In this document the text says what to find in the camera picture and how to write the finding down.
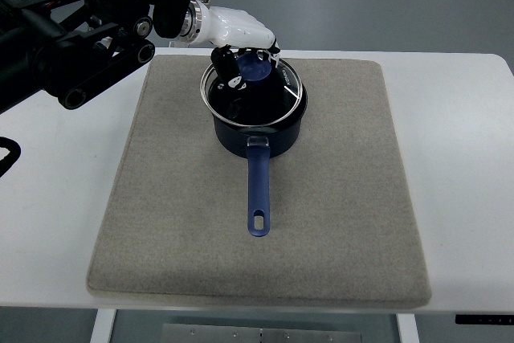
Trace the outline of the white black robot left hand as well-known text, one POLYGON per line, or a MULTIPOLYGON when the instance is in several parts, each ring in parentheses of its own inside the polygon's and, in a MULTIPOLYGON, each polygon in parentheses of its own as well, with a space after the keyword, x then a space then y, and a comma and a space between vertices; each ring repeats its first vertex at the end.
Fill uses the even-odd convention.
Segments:
POLYGON ((264 67, 263 77, 272 67, 278 66, 280 58, 275 35, 254 16, 244 10, 208 6, 198 0, 190 1, 177 40, 184 44, 212 43, 215 49, 211 53, 211 62, 219 79, 237 91, 247 86, 249 78, 241 73, 231 51, 233 47, 242 51, 261 51, 269 62, 264 67))

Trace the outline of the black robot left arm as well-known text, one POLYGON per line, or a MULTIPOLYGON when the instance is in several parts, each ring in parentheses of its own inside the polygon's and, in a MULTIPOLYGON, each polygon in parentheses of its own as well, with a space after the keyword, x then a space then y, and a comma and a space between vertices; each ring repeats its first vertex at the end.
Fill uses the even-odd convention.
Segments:
POLYGON ((45 91, 86 104, 147 64, 151 32, 194 29, 192 0, 1 0, 1 110, 45 91))

